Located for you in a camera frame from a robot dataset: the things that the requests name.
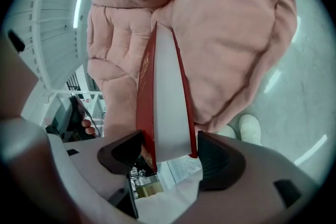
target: white book pages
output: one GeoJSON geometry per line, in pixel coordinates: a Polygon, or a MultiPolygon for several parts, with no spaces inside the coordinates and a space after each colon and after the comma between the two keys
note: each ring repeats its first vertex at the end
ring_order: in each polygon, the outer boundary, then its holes
{"type": "Polygon", "coordinates": [[[156,29],[154,58],[154,142],[156,162],[191,154],[190,132],[173,33],[156,29]]]}

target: ceiling light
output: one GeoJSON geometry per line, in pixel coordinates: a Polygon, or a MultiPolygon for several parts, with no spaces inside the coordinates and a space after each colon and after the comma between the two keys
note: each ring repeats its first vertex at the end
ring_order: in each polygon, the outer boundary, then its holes
{"type": "Polygon", "coordinates": [[[74,28],[77,28],[78,26],[78,16],[79,16],[79,8],[80,8],[81,1],[82,0],[77,0],[76,2],[75,15],[74,15],[74,21],[73,21],[74,28]]]}
{"type": "Polygon", "coordinates": [[[299,30],[300,30],[301,18],[299,16],[297,17],[297,21],[298,21],[298,26],[296,28],[295,34],[294,34],[293,39],[292,39],[293,43],[296,42],[296,39],[298,38],[299,30]]]}
{"type": "Polygon", "coordinates": [[[269,79],[269,82],[266,86],[266,89],[264,90],[264,93],[268,93],[270,91],[270,89],[273,88],[273,86],[275,85],[275,83],[278,81],[278,79],[280,78],[281,72],[277,69],[275,70],[274,74],[272,75],[272,77],[269,79]]]}

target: finger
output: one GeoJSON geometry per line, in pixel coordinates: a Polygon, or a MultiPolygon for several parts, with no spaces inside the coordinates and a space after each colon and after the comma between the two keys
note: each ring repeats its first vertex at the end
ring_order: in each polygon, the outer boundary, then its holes
{"type": "Polygon", "coordinates": [[[91,122],[89,120],[82,120],[82,126],[83,127],[90,127],[91,126],[91,122]]]}
{"type": "Polygon", "coordinates": [[[93,127],[85,128],[85,132],[87,134],[94,134],[95,133],[95,128],[93,128],[93,127]]]}

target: person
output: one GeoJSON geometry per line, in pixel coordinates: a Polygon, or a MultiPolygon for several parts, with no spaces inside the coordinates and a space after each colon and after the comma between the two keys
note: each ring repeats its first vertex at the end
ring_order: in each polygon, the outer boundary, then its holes
{"type": "MultiPolygon", "coordinates": [[[[87,134],[95,136],[95,128],[91,127],[91,122],[89,120],[83,120],[82,126],[85,127],[85,132],[87,134]]],[[[242,141],[262,146],[260,124],[254,116],[246,114],[240,117],[239,130],[240,138],[242,141]]],[[[234,139],[238,138],[235,130],[229,125],[225,125],[221,130],[217,132],[217,134],[234,139]]]]}

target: hand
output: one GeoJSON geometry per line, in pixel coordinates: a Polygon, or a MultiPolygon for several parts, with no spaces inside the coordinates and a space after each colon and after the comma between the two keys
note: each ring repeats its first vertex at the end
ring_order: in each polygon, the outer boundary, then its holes
{"type": "Polygon", "coordinates": [[[92,136],[96,136],[95,128],[91,127],[91,122],[89,120],[83,120],[82,121],[82,126],[85,127],[85,132],[87,134],[90,134],[92,136]]]}

